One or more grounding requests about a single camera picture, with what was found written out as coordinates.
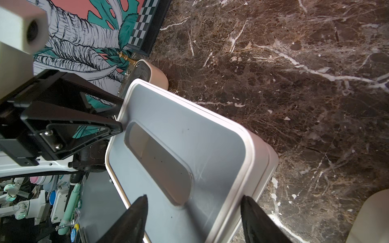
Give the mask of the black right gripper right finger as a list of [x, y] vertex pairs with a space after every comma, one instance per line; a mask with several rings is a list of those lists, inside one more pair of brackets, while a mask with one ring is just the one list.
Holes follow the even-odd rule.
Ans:
[[242, 197], [241, 217], [247, 243], [292, 243], [250, 196]]

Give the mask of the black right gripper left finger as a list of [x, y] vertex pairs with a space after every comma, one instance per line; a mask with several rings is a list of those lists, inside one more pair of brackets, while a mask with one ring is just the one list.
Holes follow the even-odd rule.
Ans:
[[147, 195], [139, 197], [98, 243], [142, 243], [149, 211]]

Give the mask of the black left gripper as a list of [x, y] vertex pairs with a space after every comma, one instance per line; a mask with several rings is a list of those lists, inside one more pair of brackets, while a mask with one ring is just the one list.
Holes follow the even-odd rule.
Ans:
[[123, 99], [76, 74], [47, 69], [1, 98], [1, 151], [22, 167], [63, 160], [123, 131]]

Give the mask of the white box grey lid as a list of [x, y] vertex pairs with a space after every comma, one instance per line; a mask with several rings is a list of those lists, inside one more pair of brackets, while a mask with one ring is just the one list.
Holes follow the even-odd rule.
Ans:
[[140, 79], [127, 91], [106, 169], [125, 206], [148, 198], [145, 243], [228, 243], [240, 201], [259, 200], [279, 163], [240, 124]]

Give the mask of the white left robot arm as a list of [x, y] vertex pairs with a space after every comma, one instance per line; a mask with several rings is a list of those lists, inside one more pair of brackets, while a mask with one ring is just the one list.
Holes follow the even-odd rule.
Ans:
[[101, 168], [105, 140], [122, 132], [123, 100], [71, 73], [47, 69], [1, 96], [1, 178]]

